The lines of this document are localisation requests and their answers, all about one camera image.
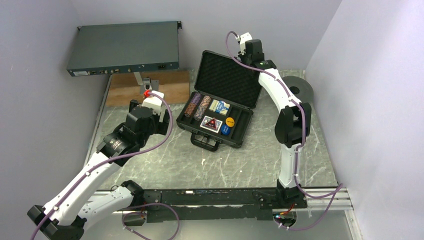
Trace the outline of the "black poker set case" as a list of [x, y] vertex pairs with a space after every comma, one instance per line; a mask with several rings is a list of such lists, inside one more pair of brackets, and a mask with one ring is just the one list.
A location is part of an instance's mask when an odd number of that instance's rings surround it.
[[[197, 76], [194, 82], [194, 92], [185, 104], [176, 119], [177, 126], [191, 133], [190, 141], [193, 145], [214, 152], [219, 145], [224, 144], [232, 148], [240, 148], [245, 134], [253, 117], [253, 110], [257, 105], [262, 87], [248, 69], [238, 65], [229, 56], [210, 50], [202, 53]], [[184, 112], [194, 94], [202, 95], [191, 117], [185, 117]], [[210, 96], [201, 120], [195, 120], [194, 114], [204, 96]], [[230, 104], [227, 115], [221, 115], [209, 110], [212, 100], [224, 101]], [[226, 118], [235, 120], [229, 135], [222, 135], [200, 127], [204, 116], [216, 118], [226, 125]]]

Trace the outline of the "orange black chip stack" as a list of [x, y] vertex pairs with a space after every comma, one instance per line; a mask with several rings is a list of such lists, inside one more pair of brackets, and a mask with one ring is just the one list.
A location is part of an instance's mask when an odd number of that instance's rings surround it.
[[185, 109], [184, 116], [187, 118], [190, 118], [193, 112], [195, 111], [196, 106], [197, 106], [196, 103], [189, 103], [187, 108]]

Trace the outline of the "blue patterned card deck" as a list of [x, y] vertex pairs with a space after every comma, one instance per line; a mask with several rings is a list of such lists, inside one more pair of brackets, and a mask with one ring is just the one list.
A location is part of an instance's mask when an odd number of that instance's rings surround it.
[[200, 123], [200, 127], [214, 133], [218, 133], [223, 125], [223, 122], [215, 117], [205, 115]]

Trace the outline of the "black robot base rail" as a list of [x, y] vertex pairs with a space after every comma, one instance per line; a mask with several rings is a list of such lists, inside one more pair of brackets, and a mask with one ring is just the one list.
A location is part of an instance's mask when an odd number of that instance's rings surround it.
[[124, 210], [142, 211], [147, 223], [171, 220], [256, 219], [271, 221], [279, 212], [308, 207], [304, 194], [276, 187], [146, 189]]

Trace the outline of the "orange blue chip stack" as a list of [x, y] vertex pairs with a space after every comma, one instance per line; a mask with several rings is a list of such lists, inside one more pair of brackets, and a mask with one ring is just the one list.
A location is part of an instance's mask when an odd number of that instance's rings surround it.
[[210, 96], [205, 95], [205, 96], [203, 97], [203, 99], [202, 99], [202, 101], [201, 101], [201, 103], [200, 103], [199, 107], [207, 108], [207, 107], [208, 107], [208, 105], [209, 105], [209, 103], [211, 102], [211, 99], [212, 99], [212, 98], [211, 98]]
[[203, 106], [203, 105], [199, 105], [198, 106], [198, 108], [197, 108], [197, 110], [196, 110], [196, 112], [194, 113], [194, 115], [193, 115], [193, 118], [196, 120], [196, 121], [200, 121], [201, 120], [201, 118], [202, 118], [202, 116], [204, 115], [204, 112], [205, 112], [205, 110], [207, 109], [207, 107], [206, 106]]

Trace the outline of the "blue big blind button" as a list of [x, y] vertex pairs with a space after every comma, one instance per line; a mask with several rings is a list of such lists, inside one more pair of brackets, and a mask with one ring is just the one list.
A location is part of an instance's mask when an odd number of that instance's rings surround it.
[[224, 136], [228, 136], [231, 133], [231, 127], [229, 127], [228, 125], [224, 124], [221, 127], [221, 134]]

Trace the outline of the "orange round button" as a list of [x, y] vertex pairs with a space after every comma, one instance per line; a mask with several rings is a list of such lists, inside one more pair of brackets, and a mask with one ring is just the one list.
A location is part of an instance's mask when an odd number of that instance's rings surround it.
[[235, 120], [234, 120], [232, 117], [227, 117], [227, 118], [225, 119], [225, 124], [226, 124], [228, 127], [232, 128], [232, 127], [234, 127], [234, 126], [235, 126]]

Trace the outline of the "red triangular dealer button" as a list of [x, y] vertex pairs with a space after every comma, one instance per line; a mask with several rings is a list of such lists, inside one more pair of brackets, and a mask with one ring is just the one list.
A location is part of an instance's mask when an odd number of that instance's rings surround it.
[[210, 130], [214, 130], [217, 131], [222, 125], [222, 122], [220, 120], [217, 120], [214, 117], [208, 117], [205, 116], [203, 122], [202, 122], [202, 126], [210, 129]]

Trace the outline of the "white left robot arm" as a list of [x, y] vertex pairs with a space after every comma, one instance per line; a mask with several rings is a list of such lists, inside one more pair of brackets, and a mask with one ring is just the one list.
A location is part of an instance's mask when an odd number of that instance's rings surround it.
[[31, 239], [41, 232], [50, 240], [79, 240], [86, 230], [111, 213], [141, 208], [145, 191], [132, 180], [95, 201], [90, 198], [130, 158], [149, 151], [146, 143], [150, 136], [160, 134], [168, 139], [172, 128], [172, 111], [157, 92], [143, 102], [132, 100], [125, 121], [100, 141], [76, 177], [53, 199], [34, 205], [27, 212], [36, 226]]

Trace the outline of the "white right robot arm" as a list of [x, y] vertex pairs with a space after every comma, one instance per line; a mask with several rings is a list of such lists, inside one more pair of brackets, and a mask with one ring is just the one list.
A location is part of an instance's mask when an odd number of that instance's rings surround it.
[[281, 170], [278, 176], [275, 200], [289, 207], [302, 194], [298, 181], [301, 151], [309, 134], [312, 108], [289, 90], [272, 60], [266, 60], [262, 42], [244, 34], [239, 40], [241, 62], [258, 76], [279, 112], [274, 134], [281, 144]]

